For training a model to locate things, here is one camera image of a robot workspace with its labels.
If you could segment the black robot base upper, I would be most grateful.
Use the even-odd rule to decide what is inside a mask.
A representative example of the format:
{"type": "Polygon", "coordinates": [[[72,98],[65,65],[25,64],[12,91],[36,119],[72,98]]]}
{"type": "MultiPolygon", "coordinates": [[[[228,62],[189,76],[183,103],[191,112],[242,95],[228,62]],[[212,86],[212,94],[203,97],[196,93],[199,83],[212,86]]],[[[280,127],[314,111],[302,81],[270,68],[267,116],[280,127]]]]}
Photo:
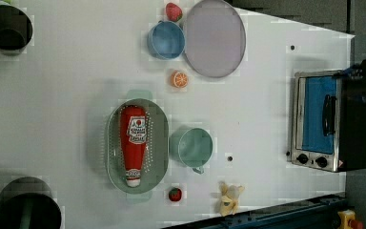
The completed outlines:
{"type": "Polygon", "coordinates": [[[16,51],[24,49],[31,41],[31,19],[14,6],[0,5],[0,49],[16,51]]]}

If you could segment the black robot base lower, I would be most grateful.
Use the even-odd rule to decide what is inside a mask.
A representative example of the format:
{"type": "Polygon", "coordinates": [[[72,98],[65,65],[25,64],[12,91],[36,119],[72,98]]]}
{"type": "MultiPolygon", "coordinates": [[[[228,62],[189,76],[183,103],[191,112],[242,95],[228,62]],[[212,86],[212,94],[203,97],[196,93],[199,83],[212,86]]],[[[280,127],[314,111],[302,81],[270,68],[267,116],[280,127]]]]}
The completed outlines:
{"type": "Polygon", "coordinates": [[[0,193],[0,229],[61,229],[62,214],[50,186],[20,177],[0,193]]]}

